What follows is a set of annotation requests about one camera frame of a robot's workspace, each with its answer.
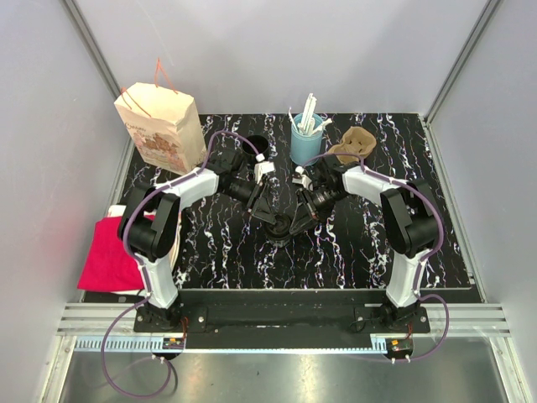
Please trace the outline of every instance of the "brown paper bag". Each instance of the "brown paper bag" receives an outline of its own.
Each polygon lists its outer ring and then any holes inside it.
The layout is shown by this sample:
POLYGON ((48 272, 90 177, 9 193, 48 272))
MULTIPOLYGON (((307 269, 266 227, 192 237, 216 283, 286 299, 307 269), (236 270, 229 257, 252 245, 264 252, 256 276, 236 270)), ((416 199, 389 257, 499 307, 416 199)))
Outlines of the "brown paper bag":
POLYGON ((206 155, 200 118, 193 97, 158 86, 159 71, 168 79, 158 60, 155 83, 122 89, 114 105, 143 160, 184 175, 206 155))

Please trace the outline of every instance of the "white wall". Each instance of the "white wall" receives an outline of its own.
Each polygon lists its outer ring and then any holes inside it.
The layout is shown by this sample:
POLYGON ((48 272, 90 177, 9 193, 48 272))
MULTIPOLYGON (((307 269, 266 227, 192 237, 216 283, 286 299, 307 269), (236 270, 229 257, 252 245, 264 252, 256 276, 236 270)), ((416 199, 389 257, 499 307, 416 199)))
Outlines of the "white wall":
POLYGON ((118 81, 201 113, 426 113, 486 0, 78 0, 118 81))
POLYGON ((503 2, 433 122, 487 297, 537 396, 537 3, 503 2))
POLYGON ((57 0, 0 5, 0 390, 32 401, 128 136, 57 0))

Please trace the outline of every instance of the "red cloth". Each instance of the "red cloth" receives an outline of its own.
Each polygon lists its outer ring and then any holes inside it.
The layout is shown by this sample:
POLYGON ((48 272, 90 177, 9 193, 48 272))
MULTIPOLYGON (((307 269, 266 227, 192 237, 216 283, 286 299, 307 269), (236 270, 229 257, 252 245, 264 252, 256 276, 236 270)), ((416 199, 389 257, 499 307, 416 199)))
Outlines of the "red cloth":
POLYGON ((87 291, 127 291, 143 289, 136 261, 127 255, 117 237, 121 217, 103 218, 95 232, 78 288, 87 291))

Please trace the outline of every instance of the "orange string handle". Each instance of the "orange string handle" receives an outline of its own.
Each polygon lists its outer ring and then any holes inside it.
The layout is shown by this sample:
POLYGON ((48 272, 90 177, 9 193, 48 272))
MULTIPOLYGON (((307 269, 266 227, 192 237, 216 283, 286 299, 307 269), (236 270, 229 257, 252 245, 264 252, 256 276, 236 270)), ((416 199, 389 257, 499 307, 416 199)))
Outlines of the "orange string handle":
POLYGON ((177 90, 175 90, 174 85, 171 83, 171 80, 169 79, 168 75, 166 74, 166 71, 164 71, 164 67, 160 64, 160 58, 157 58, 157 68, 154 71, 154 86, 159 88, 159 71, 162 71, 162 74, 164 74, 164 78, 168 82, 169 86, 172 90, 177 94, 177 90))
POLYGON ((143 109, 142 107, 140 107, 140 105, 134 101, 134 98, 131 97, 131 94, 128 93, 127 91, 127 88, 125 87, 122 87, 121 89, 121 98, 123 99, 123 102, 125 102, 128 106, 128 108, 132 111, 133 108, 127 103, 127 101, 125 100, 125 96, 123 95, 123 93, 126 93, 128 95, 129 98, 131 98, 133 100, 133 102, 136 104, 137 107, 139 107, 140 109, 142 109, 146 115, 148 115, 150 118, 151 118, 151 115, 148 113, 148 111, 146 111, 145 109, 143 109))

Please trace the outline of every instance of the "black marble table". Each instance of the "black marble table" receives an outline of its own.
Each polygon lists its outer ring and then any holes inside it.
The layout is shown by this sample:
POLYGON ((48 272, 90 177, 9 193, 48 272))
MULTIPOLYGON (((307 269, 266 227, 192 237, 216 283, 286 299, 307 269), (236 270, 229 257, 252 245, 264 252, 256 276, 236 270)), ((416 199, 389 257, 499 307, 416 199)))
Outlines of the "black marble table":
MULTIPOLYGON (((446 226, 446 241, 430 259, 422 287, 467 288, 466 267, 453 231, 429 145, 416 114, 341 113, 332 118, 322 150, 339 142, 351 126, 362 126, 377 138, 368 166, 385 175, 412 180, 425 178, 431 185, 446 226)), ((287 115, 203 115, 206 139, 215 131, 232 130, 243 136, 262 134, 270 143, 276 165, 270 200, 275 211, 291 217, 296 206, 293 166, 289 158, 290 122, 287 115)), ((231 136, 216 142, 240 147, 231 136)), ((252 177, 245 170, 244 178, 252 177)), ((177 175, 146 165, 134 155, 122 194, 124 203, 136 181, 161 183, 177 175)), ((336 204, 328 222, 277 248, 265 237, 261 223, 245 213, 240 203, 215 195, 195 203, 183 214, 176 283, 181 288, 311 289, 383 288, 388 284, 393 251, 388 246, 379 207, 355 196, 336 204)))

